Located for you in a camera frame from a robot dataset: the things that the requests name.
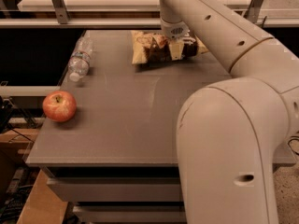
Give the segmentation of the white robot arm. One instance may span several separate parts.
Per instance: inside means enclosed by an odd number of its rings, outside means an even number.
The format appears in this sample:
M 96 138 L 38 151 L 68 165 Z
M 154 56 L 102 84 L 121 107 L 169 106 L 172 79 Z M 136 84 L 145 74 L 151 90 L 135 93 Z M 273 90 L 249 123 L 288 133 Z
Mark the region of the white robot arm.
M 177 157 L 188 224 L 279 224 L 277 147 L 299 131 L 298 59 L 217 0 L 160 0 L 230 78 L 192 94 L 179 111 Z

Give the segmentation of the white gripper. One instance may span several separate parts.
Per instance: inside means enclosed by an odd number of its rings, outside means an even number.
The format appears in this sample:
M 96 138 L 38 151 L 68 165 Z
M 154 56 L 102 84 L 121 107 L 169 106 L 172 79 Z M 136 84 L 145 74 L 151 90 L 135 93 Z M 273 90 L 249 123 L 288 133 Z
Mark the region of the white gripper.
M 161 20 L 161 29 L 164 35 L 169 39 L 181 38 L 189 32 L 189 28 L 184 21 Z M 173 61 L 180 60 L 184 49 L 184 43 L 178 40 L 170 40 L 168 46 L 171 59 Z

